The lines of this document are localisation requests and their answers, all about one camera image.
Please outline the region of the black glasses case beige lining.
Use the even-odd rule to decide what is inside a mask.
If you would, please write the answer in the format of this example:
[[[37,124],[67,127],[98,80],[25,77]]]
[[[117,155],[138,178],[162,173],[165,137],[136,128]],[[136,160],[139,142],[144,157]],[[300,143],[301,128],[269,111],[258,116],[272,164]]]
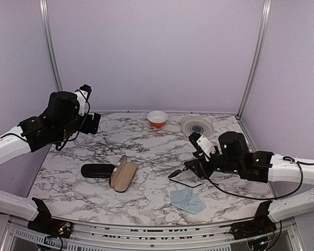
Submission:
[[[113,164],[85,164],[81,174],[85,178],[110,178],[115,167]]]

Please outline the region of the brown fabric case red stripe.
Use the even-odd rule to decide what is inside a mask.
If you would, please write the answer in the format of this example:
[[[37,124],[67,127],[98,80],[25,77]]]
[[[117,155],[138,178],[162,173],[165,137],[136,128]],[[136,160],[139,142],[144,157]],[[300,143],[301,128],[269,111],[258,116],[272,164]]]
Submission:
[[[110,176],[109,186],[113,188],[115,192],[123,193],[127,191],[137,169],[138,164],[127,162],[127,155],[123,155]]]

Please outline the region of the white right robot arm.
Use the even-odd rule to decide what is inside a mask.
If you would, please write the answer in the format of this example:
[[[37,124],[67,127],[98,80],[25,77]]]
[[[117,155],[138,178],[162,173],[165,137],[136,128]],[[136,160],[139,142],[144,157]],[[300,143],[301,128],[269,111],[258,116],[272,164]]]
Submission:
[[[292,191],[284,196],[263,199],[249,230],[260,234],[273,223],[314,211],[314,160],[282,156],[268,151],[250,152],[242,133],[228,131],[213,145],[204,135],[193,132],[189,141],[196,151],[194,160],[186,162],[198,177],[209,179],[213,172],[238,175],[241,179],[256,182],[295,182],[313,188],[297,194]]]

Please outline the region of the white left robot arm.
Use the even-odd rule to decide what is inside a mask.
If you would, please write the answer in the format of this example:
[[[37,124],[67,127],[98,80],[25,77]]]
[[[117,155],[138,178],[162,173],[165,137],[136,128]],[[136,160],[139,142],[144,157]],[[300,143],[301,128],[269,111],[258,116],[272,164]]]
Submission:
[[[96,134],[100,114],[89,112],[91,93],[92,88],[88,85],[81,86],[73,93],[51,93],[48,106],[41,115],[25,119],[0,135],[0,166],[48,145],[54,144],[60,151],[81,133]],[[0,213],[35,221],[36,226],[45,233],[52,232],[56,226],[48,212],[41,199],[23,198],[0,190]]]

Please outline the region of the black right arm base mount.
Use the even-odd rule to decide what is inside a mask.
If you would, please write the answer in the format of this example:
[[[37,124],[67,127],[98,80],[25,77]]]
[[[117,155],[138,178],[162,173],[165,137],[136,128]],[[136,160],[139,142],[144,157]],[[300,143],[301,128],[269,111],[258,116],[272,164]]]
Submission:
[[[230,228],[230,233],[233,235],[234,239],[255,237],[276,231],[276,224],[268,217],[268,209],[271,203],[272,200],[260,203],[253,219],[233,223]]]

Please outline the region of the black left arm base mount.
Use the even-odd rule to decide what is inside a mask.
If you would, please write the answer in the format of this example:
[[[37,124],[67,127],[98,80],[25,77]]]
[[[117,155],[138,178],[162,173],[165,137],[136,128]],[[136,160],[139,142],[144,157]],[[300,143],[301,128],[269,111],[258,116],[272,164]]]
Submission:
[[[34,201],[37,206],[38,214],[34,220],[28,222],[27,228],[39,233],[69,239],[73,223],[53,218],[48,207],[41,199],[32,198],[32,201]]]

